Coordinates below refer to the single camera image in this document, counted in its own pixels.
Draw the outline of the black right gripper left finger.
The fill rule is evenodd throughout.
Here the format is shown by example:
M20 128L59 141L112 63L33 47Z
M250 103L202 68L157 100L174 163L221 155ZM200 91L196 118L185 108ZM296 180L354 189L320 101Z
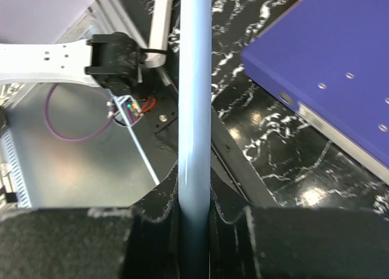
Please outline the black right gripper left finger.
M2 278L178 278L177 169L129 207L1 213Z

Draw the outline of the light blue plastic hanger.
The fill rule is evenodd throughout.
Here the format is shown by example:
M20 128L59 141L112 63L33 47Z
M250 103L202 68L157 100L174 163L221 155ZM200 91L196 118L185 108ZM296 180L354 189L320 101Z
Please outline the light blue plastic hanger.
M182 278L208 278L212 0L181 0L180 30L180 273Z

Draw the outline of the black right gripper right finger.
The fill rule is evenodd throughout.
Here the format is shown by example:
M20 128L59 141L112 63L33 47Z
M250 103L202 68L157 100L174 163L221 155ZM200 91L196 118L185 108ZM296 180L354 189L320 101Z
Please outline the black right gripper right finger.
M387 278L388 221L371 210L256 207L211 174L212 278Z

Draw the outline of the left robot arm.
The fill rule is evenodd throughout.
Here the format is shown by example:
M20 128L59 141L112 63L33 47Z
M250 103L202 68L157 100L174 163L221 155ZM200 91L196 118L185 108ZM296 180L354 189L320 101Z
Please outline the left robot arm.
M166 55L167 40L142 48L123 32L59 44L1 44L1 84L74 83L123 93L136 87L139 69Z

